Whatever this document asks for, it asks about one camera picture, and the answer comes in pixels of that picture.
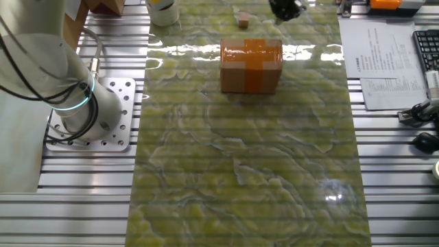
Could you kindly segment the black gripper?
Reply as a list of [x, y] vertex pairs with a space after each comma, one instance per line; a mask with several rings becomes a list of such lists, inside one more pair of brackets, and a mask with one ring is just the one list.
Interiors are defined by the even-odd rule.
[[268, 2], [276, 17], [276, 25], [283, 23], [284, 19], [296, 19], [307, 10], [301, 0], [269, 0]]

